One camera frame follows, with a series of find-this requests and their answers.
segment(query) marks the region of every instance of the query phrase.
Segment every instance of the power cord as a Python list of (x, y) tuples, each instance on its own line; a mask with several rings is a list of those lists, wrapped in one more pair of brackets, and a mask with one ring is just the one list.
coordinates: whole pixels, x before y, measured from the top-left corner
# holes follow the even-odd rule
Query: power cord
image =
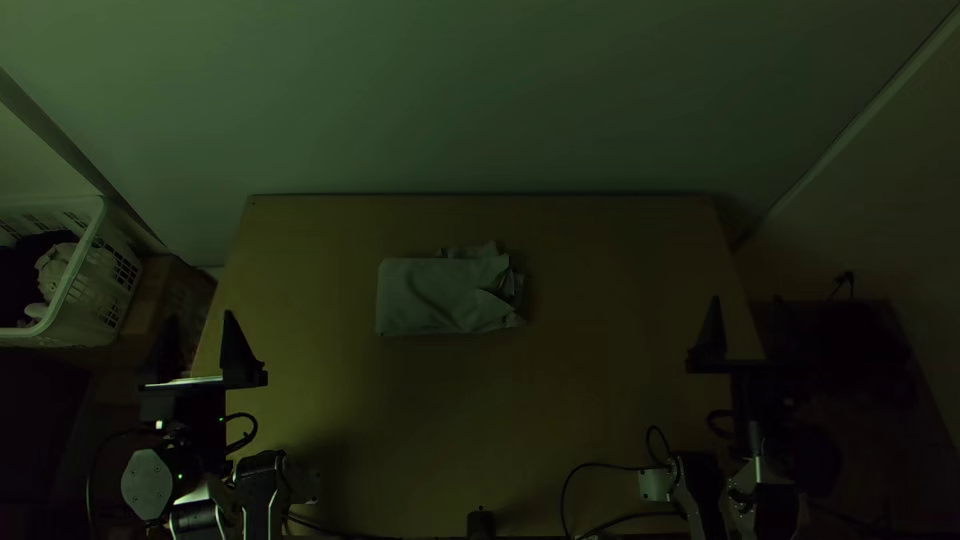
[(853, 286), (854, 286), (854, 283), (856, 282), (856, 279), (857, 279), (857, 277), (853, 274), (853, 272), (851, 272), (851, 271), (849, 271), (849, 270), (847, 270), (846, 272), (844, 272), (844, 273), (840, 274), (839, 276), (833, 278), (833, 282), (836, 283), (837, 286), (836, 286), (836, 288), (833, 289), (833, 292), (830, 293), (830, 296), (828, 296), (827, 299), (824, 300), (823, 303), (824, 303), (824, 304), (830, 303), (830, 301), (833, 300), (833, 297), (836, 296), (838, 292), (840, 292), (840, 289), (842, 289), (843, 286), (846, 285), (846, 284), (848, 284), (848, 283), (850, 284), (850, 299), (852, 300), (852, 299), (853, 299)]
[(237, 450), (243, 448), (244, 446), (250, 444), (250, 442), (252, 442), (253, 439), (257, 436), (257, 431), (260, 430), (260, 425), (257, 424), (257, 419), (254, 418), (253, 415), (250, 413), (239, 412), (239, 413), (228, 414), (227, 416), (224, 416), (223, 418), (221, 418), (220, 422), (226, 425), (227, 422), (237, 418), (246, 418), (247, 420), (250, 421), (250, 424), (251, 424), (250, 432), (249, 433), (244, 432), (243, 437), (241, 437), (240, 440), (234, 441), (228, 444), (224, 452), (225, 455), (232, 454)]
[(596, 527), (592, 527), (586, 533), (577, 537), (572, 536), (570, 534), (570, 529), (567, 528), (567, 514), (566, 514), (567, 487), (569, 487), (570, 480), (573, 479), (574, 475), (576, 475), (578, 471), (583, 469), (593, 468), (593, 469), (611, 469), (615, 471), (626, 471), (626, 472), (640, 472), (640, 471), (649, 471), (652, 469), (659, 469), (668, 465), (667, 462), (661, 460), (653, 451), (651, 440), (654, 433), (660, 436), (660, 440), (662, 441), (663, 447), (667, 453), (667, 458), (669, 459), (673, 456), (673, 452), (671, 452), (670, 450), (670, 444), (667, 442), (667, 437), (663, 434), (663, 430), (661, 430), (659, 427), (655, 425), (650, 426), (649, 428), (647, 428), (646, 442), (647, 442), (647, 454), (650, 456), (650, 459), (657, 464), (653, 467), (628, 467), (623, 465), (613, 465), (611, 463), (600, 463), (600, 462), (591, 461), (587, 463), (581, 463), (580, 465), (577, 465), (576, 467), (574, 467), (572, 471), (570, 471), (570, 473), (567, 475), (567, 479), (564, 480), (563, 482), (563, 489), (560, 490), (560, 526), (563, 527), (563, 536), (565, 538), (569, 538), (572, 540), (587, 538), (589, 536), (599, 534), (603, 530), (613, 527), (614, 525), (618, 525), (625, 521), (631, 521), (634, 519), (640, 519), (640, 518), (646, 518), (646, 517), (657, 517), (657, 516), (681, 515), (679, 512), (640, 512), (640, 513), (627, 514), (625, 516), (620, 516), (618, 518), (615, 518), (605, 523), (602, 523), (600, 525), (597, 525)]

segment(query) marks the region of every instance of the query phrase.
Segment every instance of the tabletop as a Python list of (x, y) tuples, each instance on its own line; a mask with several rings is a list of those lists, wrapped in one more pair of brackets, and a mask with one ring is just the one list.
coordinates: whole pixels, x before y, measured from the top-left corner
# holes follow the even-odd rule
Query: tabletop
[[(377, 267), (496, 241), (527, 276), (524, 327), (381, 338)], [(240, 452), (282, 448), (320, 474), (330, 526), (463, 536), (478, 506), (504, 536), (560, 536), (559, 496), (581, 462), (650, 465), (656, 424), (674, 450), (720, 453), (704, 419), (730, 406), (722, 375), (688, 375), (686, 349), (719, 295), (731, 357), (760, 345), (711, 202), (699, 197), (258, 196), (251, 198), (194, 365), (218, 371), (222, 313), (265, 362), (266, 387), (230, 391), (257, 417)], [(582, 472), (572, 532), (645, 502), (631, 473)], [(674, 517), (623, 532), (681, 532)]]

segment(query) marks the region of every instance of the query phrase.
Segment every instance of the laundry basket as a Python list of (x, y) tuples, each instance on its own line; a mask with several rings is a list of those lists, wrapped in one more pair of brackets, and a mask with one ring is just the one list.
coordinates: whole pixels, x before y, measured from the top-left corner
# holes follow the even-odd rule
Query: laundry basket
[(0, 346), (72, 347), (113, 341), (141, 268), (116, 225), (117, 212), (102, 197), (0, 203), (0, 245), (12, 247), (22, 237), (64, 229), (80, 238), (46, 315), (29, 328), (0, 328)]

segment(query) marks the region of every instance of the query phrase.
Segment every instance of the metal bracket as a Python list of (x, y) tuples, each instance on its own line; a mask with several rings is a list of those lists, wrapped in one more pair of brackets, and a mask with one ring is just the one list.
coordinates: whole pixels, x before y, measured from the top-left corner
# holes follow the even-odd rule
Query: metal bracket
[(644, 469), (637, 473), (640, 494), (643, 500), (651, 502), (671, 502), (670, 494), (677, 481), (674, 467)]

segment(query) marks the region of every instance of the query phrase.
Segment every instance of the black cable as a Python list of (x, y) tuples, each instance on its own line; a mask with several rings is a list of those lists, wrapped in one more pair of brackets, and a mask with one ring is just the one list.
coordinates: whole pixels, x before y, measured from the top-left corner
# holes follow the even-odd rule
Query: black cable
[(567, 475), (567, 479), (563, 482), (563, 489), (560, 490), (560, 525), (563, 527), (563, 535), (566, 538), (573, 538), (570, 535), (570, 530), (567, 528), (567, 512), (566, 512), (566, 502), (567, 502), (567, 487), (570, 485), (570, 480), (573, 478), (573, 475), (577, 474), (577, 471), (581, 469), (612, 469), (615, 471), (628, 471), (628, 472), (639, 472), (639, 471), (648, 471), (651, 469), (659, 469), (659, 466), (656, 467), (624, 467), (623, 465), (612, 465), (610, 463), (597, 463), (597, 462), (588, 462), (581, 463), (573, 468), (570, 471), (570, 474)]
[(833, 297), (836, 296), (838, 292), (840, 292), (840, 289), (842, 289), (843, 286), (847, 285), (848, 283), (850, 284), (850, 299), (852, 300), (853, 284), (855, 281), (856, 281), (856, 275), (853, 272), (850, 272), (849, 270), (833, 278), (833, 282), (836, 283), (837, 286), (833, 289), (833, 292), (830, 293), (830, 296), (828, 296), (827, 299), (823, 301), (823, 303), (829, 304), (830, 301), (833, 300)]
[[(610, 463), (587, 462), (587, 463), (581, 463), (580, 465), (577, 465), (576, 467), (573, 468), (572, 471), (570, 471), (570, 473), (567, 475), (567, 479), (564, 480), (564, 482), (563, 482), (563, 489), (560, 490), (560, 526), (563, 527), (563, 536), (564, 536), (565, 538), (573, 538), (573, 537), (570, 535), (570, 529), (567, 528), (566, 502), (567, 502), (567, 487), (570, 485), (570, 480), (573, 479), (573, 476), (577, 473), (577, 471), (579, 471), (579, 470), (581, 470), (581, 469), (587, 469), (587, 468), (596, 468), (596, 469), (612, 469), (612, 470), (615, 470), (615, 471), (640, 472), (640, 471), (649, 471), (649, 470), (652, 470), (652, 469), (660, 469), (660, 468), (663, 468), (663, 467), (667, 467), (667, 466), (669, 466), (668, 463), (667, 463), (666, 461), (660, 459), (660, 458), (656, 455), (656, 453), (654, 453), (654, 451), (653, 451), (653, 445), (651, 444), (651, 436), (652, 436), (654, 433), (657, 433), (657, 434), (660, 436), (660, 441), (663, 443), (663, 448), (664, 448), (664, 449), (666, 450), (666, 452), (667, 452), (667, 459), (671, 459), (671, 458), (673, 457), (673, 451), (670, 449), (670, 443), (667, 442), (667, 437), (666, 437), (666, 435), (663, 434), (663, 430), (660, 429), (658, 426), (656, 426), (656, 425), (651, 425), (650, 427), (647, 428), (647, 433), (646, 433), (647, 454), (650, 456), (650, 459), (651, 459), (654, 463), (657, 464), (656, 466), (653, 466), (653, 467), (625, 467), (625, 466), (623, 466), (623, 465), (613, 465), (613, 464), (610, 464)], [(617, 520), (614, 520), (614, 522), (613, 522), (612, 524), (608, 523), (608, 524), (600, 525), (599, 527), (594, 527), (593, 529), (591, 529), (591, 531), (596, 531), (596, 530), (603, 529), (603, 528), (606, 528), (606, 527), (612, 527), (613, 525), (616, 525), (617, 523), (620, 523), (621, 521), (627, 521), (627, 520), (630, 520), (630, 519), (636, 519), (636, 518), (644, 517), (644, 516), (647, 516), (647, 515), (651, 515), (651, 516), (653, 516), (653, 515), (671, 515), (671, 516), (672, 516), (672, 515), (679, 515), (679, 512), (650, 512), (650, 513), (647, 513), (647, 514), (630, 514), (629, 516), (624, 516), (624, 517), (622, 517), (622, 518), (617, 518)]]
[(631, 520), (634, 520), (634, 519), (640, 519), (640, 518), (646, 518), (646, 517), (679, 516), (679, 515), (680, 515), (679, 512), (639, 512), (639, 513), (636, 513), (636, 514), (627, 514), (627, 515), (625, 515), (625, 516), (620, 516), (620, 517), (618, 517), (618, 518), (616, 518), (616, 519), (611, 519), (610, 521), (607, 521), (606, 523), (603, 523), (603, 524), (601, 524), (601, 525), (597, 525), (596, 527), (590, 529), (589, 531), (581, 534), (581, 535), (578, 536), (577, 538), (589, 538), (589, 537), (594, 536), (594, 535), (596, 535), (596, 534), (600, 534), (600, 533), (603, 532), (604, 530), (609, 529), (610, 527), (613, 527), (614, 525), (619, 525), (619, 524), (623, 523), (624, 521), (631, 521)]
[(667, 436), (663, 434), (663, 430), (661, 430), (659, 427), (655, 425), (652, 425), (647, 428), (647, 436), (646, 436), (647, 454), (650, 456), (650, 459), (654, 463), (656, 463), (657, 465), (660, 465), (661, 467), (666, 467), (667, 462), (657, 457), (657, 455), (653, 451), (653, 445), (650, 444), (650, 436), (653, 435), (654, 433), (657, 433), (658, 435), (660, 435), (660, 440), (663, 442), (663, 448), (667, 451), (667, 459), (670, 459), (671, 457), (673, 457), (673, 452), (670, 451), (670, 443), (667, 442)]
[(333, 529), (328, 529), (326, 527), (320, 526), (307, 518), (294, 514), (292, 512), (287, 512), (284, 514), (285, 518), (289, 519), (294, 523), (299, 523), (308, 529), (313, 529), (319, 533), (323, 533), (327, 536), (340, 536), (343, 538), (360, 538), (362, 540), (400, 540), (399, 538), (394, 538), (392, 536), (372, 536), (369, 534), (357, 534), (357, 533), (348, 533), (343, 531), (336, 531)]
[(250, 424), (251, 424), (250, 433), (244, 432), (243, 437), (241, 437), (240, 440), (234, 441), (228, 444), (224, 452), (225, 455), (232, 454), (237, 450), (243, 448), (244, 446), (250, 444), (250, 442), (253, 441), (253, 439), (257, 436), (257, 431), (260, 430), (260, 425), (257, 424), (257, 419), (254, 418), (253, 415), (249, 413), (240, 412), (240, 413), (228, 414), (227, 416), (224, 416), (220, 421), (223, 422), (224, 425), (226, 425), (227, 422), (234, 420), (236, 418), (246, 418), (247, 420), (250, 420)]
[(97, 531), (97, 524), (93, 518), (93, 477), (97, 472), (97, 462), (100, 461), (100, 454), (103, 453), (104, 448), (107, 447), (111, 442), (121, 438), (131, 435), (133, 433), (154, 433), (150, 430), (145, 430), (143, 428), (129, 428), (118, 431), (111, 434), (106, 439), (100, 442), (100, 445), (97, 446), (96, 451), (93, 454), (93, 460), (90, 462), (90, 468), (87, 469), (87, 478), (85, 482), (86, 490), (86, 504), (87, 504), (87, 525), (90, 527), (90, 536), (96, 540), (100, 538), (100, 533)]

